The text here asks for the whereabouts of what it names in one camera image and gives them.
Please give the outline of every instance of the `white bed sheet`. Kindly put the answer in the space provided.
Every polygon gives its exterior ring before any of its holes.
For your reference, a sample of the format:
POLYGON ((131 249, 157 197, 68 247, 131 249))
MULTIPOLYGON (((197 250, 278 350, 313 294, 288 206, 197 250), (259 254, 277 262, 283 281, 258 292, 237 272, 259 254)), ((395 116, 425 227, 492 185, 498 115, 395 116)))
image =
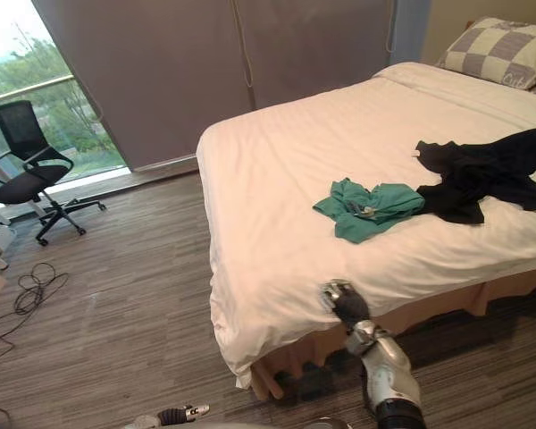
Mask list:
POLYGON ((197 158, 211 231, 211 312, 237 385, 273 349, 332 327, 318 286, 352 281, 381 315, 536 268, 536 213, 485 198, 481 226, 415 216, 361 244, 334 237, 312 205, 332 181, 433 185, 417 141, 481 144, 536 127, 536 95, 418 63, 228 121, 197 158))

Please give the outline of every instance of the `greenery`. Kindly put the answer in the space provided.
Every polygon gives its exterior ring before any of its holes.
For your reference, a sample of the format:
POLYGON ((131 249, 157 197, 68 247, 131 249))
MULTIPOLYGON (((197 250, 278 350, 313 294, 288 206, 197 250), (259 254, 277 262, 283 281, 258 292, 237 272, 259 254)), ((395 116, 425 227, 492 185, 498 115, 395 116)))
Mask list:
MULTIPOLYGON (((0 95, 71 74, 51 42, 22 34, 21 43, 25 54, 12 52, 0 62, 0 95)), ((76 164, 74 173, 83 176, 124 165, 75 81, 30 92, 18 99, 32 102, 46 139, 56 149, 66 151, 76 164)), ((6 150, 1 131, 0 148, 6 150)))

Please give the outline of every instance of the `black cable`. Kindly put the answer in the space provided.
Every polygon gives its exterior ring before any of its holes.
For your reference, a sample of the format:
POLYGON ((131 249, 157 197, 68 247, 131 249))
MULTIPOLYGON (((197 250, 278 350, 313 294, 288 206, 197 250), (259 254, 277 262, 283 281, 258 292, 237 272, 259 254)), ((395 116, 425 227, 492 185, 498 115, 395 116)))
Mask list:
MULTIPOLYGON (((55 271, 55 268, 46 262, 35 264, 29 274, 24 274, 18 278, 18 286, 20 286, 23 291, 20 292, 14 300, 13 311, 1 315, 0 321, 13 315, 23 316, 23 318, 13 328, 6 332, 0 332, 0 341, 9 346, 6 350, 0 353, 0 358, 16 347, 13 342, 7 340, 5 337, 22 327, 44 302, 65 286, 68 278, 69 274, 58 274, 55 271), (46 273, 40 273, 42 267, 47 268, 46 273), (58 279, 61 279, 60 284, 54 290, 47 293, 48 287, 58 279)), ((0 413, 6 416, 9 426, 12 427, 12 417, 10 416, 10 413, 3 408, 0 408, 0 413)))

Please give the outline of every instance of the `chair base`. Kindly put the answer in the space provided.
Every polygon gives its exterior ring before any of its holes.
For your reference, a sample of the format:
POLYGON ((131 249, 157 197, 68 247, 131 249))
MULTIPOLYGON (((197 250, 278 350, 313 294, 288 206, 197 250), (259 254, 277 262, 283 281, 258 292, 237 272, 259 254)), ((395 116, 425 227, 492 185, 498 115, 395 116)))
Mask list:
POLYGON ((83 202, 83 201, 79 201, 76 198, 74 198, 72 201, 65 203, 64 205, 60 205, 57 201, 52 200, 46 193, 45 195, 49 199, 51 206, 47 207, 46 208, 47 213, 39 218, 39 221, 43 225, 43 228, 40 230, 40 232, 36 236, 36 240, 42 246, 47 246, 48 244, 47 240, 43 238, 44 234, 50 231, 52 226, 54 226, 57 223, 57 221, 59 221, 60 219, 65 219, 66 221, 71 223, 76 228, 79 235, 83 235, 86 233, 86 230, 81 228, 70 218, 69 213, 75 212, 77 210, 81 210, 82 208, 86 208, 90 206, 98 206, 99 210, 101 211, 104 211, 107 208, 99 200, 83 202))

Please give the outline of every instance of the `chair seat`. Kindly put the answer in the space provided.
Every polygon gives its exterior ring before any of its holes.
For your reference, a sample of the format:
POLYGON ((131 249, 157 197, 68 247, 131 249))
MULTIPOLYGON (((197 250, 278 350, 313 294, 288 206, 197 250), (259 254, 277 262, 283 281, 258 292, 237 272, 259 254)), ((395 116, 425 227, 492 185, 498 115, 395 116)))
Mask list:
POLYGON ((45 188, 55 185, 69 169, 63 165, 40 165, 32 171, 43 176, 47 181, 29 172, 22 172, 0 187, 0 203, 26 203, 45 188))

